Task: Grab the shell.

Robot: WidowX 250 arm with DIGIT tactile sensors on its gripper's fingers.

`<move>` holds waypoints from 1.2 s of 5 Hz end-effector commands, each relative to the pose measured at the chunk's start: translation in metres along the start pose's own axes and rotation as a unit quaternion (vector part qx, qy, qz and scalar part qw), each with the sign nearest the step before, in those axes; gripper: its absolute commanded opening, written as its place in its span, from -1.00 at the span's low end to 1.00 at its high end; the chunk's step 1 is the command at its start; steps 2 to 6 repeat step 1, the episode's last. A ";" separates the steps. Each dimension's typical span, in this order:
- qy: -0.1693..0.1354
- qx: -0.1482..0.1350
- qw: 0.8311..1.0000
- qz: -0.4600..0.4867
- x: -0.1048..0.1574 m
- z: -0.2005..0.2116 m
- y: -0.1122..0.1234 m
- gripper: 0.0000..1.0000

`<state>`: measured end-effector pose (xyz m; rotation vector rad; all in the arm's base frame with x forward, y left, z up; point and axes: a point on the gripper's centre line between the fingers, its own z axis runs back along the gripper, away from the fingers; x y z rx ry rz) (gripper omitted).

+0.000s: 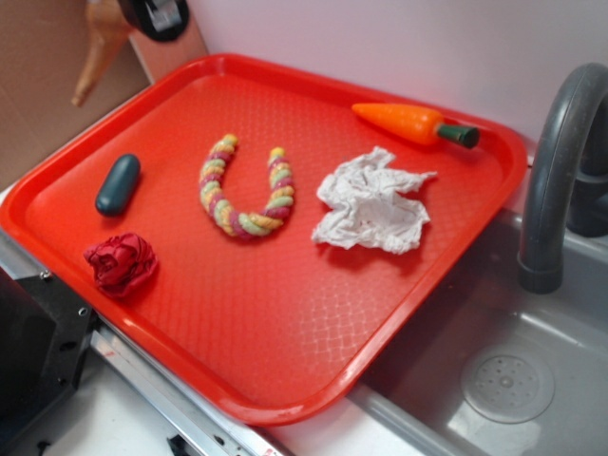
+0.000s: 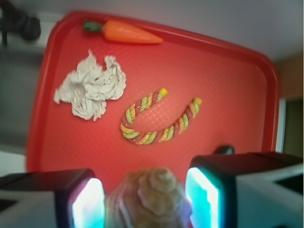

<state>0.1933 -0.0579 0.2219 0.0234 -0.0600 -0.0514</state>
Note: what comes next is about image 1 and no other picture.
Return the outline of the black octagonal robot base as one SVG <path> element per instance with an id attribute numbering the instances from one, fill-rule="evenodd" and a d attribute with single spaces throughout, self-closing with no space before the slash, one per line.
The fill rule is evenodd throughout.
<path id="1" fill-rule="evenodd" d="M 1 273 L 1 446 L 79 386 L 97 315 L 57 277 Z"/>

